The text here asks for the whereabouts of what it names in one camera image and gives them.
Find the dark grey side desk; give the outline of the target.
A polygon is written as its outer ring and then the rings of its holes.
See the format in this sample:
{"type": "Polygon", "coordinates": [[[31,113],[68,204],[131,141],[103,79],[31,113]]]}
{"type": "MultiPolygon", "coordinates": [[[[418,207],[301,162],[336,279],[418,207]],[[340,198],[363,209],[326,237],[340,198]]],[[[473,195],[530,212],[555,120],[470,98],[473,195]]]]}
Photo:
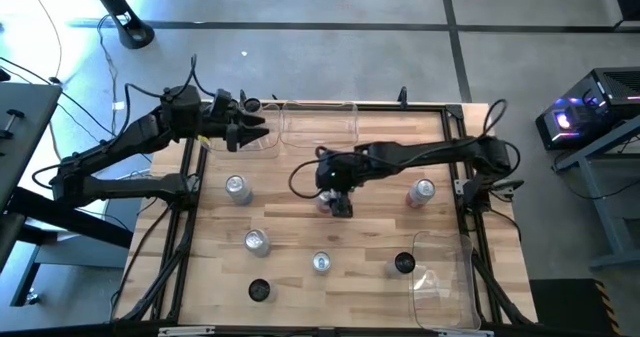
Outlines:
{"type": "Polygon", "coordinates": [[[14,137],[0,139],[0,212],[24,173],[61,96],[56,85],[0,83],[0,129],[9,120],[9,109],[20,110],[23,119],[11,128],[14,137]]]}

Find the black floor stand base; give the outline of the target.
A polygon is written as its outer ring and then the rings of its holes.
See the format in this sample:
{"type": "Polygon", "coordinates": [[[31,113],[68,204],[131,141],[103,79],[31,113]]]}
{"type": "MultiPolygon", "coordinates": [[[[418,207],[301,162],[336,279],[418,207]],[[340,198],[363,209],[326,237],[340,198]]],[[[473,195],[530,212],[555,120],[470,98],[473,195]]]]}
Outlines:
{"type": "Polygon", "coordinates": [[[155,37],[151,26],[141,20],[126,0],[100,0],[117,29],[120,43],[127,49],[141,49],[155,37]]]}

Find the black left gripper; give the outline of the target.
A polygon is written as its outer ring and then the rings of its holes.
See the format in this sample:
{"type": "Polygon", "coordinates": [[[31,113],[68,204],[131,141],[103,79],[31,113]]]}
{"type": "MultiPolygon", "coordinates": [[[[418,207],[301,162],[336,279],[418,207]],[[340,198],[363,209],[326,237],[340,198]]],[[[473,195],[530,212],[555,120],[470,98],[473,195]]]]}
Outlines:
{"type": "Polygon", "coordinates": [[[207,138],[222,138],[229,152],[237,152],[243,146],[270,133],[268,128],[257,127],[266,120],[258,115],[245,113],[237,108],[225,108],[216,112],[212,106],[202,107],[201,126],[198,134],[207,138]]]}

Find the white and blue soda can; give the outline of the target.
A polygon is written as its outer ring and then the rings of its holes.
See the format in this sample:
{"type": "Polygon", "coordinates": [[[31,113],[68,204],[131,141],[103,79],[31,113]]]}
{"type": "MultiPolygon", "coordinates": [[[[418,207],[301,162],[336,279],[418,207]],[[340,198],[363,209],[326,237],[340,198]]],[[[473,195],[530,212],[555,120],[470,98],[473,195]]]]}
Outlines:
{"type": "Polygon", "coordinates": [[[260,229],[252,229],[245,234],[244,246],[251,254],[258,258],[268,256],[271,250],[268,235],[260,229]]]}
{"type": "Polygon", "coordinates": [[[230,176],[225,183],[225,190],[236,205],[248,205],[253,199],[253,191],[249,181],[241,175],[230,176]]]}

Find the black desk leg frame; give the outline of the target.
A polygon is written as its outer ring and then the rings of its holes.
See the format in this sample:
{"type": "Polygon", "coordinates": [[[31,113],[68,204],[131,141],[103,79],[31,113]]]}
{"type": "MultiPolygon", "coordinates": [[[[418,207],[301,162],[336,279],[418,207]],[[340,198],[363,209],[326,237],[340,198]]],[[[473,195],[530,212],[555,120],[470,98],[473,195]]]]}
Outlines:
{"type": "Polygon", "coordinates": [[[128,249],[132,238],[133,233],[124,224],[112,224],[30,190],[15,188],[0,212],[0,272],[16,243],[30,244],[33,250],[9,305],[26,305],[25,297],[43,264],[113,268],[113,249],[128,249]]]}

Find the black hazard-striped mat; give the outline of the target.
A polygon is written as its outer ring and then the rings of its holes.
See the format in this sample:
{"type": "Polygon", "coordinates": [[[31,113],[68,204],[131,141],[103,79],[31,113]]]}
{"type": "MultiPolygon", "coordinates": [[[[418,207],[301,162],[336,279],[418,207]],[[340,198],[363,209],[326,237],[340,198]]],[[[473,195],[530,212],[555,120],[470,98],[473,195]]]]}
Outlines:
{"type": "Polygon", "coordinates": [[[621,336],[613,303],[596,279],[530,280],[538,320],[547,327],[621,336]]]}

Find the black clamp knob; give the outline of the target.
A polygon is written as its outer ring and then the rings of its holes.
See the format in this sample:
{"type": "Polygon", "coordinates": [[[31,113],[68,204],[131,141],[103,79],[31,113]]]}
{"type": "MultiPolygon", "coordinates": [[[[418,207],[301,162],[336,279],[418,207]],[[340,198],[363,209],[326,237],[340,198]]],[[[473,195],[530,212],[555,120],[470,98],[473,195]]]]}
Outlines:
{"type": "Polygon", "coordinates": [[[16,120],[23,119],[25,117],[25,114],[22,111],[16,109],[9,109],[6,111],[6,113],[9,115],[9,120],[6,123],[5,127],[3,129],[0,129],[0,139],[10,140],[14,137],[14,133],[11,131],[14,122],[16,120]]]}

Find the black desktop computer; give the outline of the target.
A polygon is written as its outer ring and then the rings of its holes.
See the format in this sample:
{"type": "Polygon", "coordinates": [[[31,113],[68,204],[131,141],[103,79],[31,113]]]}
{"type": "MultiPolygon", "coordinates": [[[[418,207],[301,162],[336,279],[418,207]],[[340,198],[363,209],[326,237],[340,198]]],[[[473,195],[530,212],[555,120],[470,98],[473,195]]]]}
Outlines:
{"type": "Polygon", "coordinates": [[[535,120],[543,147],[584,147],[640,115],[640,67],[595,68],[535,120]]]}

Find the grey metal rack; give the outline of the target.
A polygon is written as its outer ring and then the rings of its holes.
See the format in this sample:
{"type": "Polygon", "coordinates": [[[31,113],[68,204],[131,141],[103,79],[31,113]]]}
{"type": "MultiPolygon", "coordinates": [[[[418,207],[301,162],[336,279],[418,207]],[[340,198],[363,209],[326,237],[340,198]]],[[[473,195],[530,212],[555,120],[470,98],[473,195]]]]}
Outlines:
{"type": "Polygon", "coordinates": [[[620,196],[636,186],[640,187],[640,179],[613,192],[603,192],[592,166],[593,161],[640,161],[640,153],[610,153],[610,150],[639,135],[640,115],[625,121],[619,127],[585,147],[557,155],[551,165],[551,169],[556,174],[577,167],[582,180],[586,183],[586,195],[581,195],[578,192],[573,192],[573,194],[593,203],[611,248],[610,254],[597,257],[590,262],[590,268],[593,270],[623,265],[640,265],[640,247],[634,245],[624,219],[615,217],[607,205],[611,198],[620,196]]]}

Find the slim silver blue can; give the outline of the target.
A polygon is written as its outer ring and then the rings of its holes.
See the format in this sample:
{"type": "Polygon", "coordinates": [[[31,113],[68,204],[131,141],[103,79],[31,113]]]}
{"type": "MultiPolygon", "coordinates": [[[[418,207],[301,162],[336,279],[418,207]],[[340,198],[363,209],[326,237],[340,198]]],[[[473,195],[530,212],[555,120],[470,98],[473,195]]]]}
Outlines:
{"type": "Polygon", "coordinates": [[[330,255],[326,251],[317,251],[312,256],[312,267],[317,274],[327,274],[332,266],[330,255]]]}

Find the white and red soda can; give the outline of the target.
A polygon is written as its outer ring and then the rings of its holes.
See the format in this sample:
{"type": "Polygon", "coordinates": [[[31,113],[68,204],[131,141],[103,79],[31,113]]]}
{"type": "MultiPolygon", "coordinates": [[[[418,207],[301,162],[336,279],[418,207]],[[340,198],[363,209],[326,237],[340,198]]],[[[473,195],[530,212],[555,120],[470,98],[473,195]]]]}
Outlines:
{"type": "Polygon", "coordinates": [[[334,193],[332,191],[323,191],[316,197],[316,208],[320,213],[330,214],[331,204],[334,199],[334,193]]]}
{"type": "Polygon", "coordinates": [[[406,204],[411,208],[421,208],[426,205],[436,193],[436,187],[429,179],[415,181],[406,195],[406,204]]]}

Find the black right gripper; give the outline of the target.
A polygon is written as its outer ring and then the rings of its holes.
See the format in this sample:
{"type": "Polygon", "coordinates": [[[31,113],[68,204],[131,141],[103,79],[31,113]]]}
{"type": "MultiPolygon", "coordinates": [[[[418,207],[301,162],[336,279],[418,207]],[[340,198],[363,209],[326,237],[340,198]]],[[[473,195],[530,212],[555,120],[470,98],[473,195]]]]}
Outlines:
{"type": "Polygon", "coordinates": [[[321,191],[334,191],[330,209],[334,217],[351,218],[353,206],[346,192],[364,184],[373,172],[367,155],[356,152],[341,152],[328,148],[317,148],[318,166],[315,185],[321,191]]]}

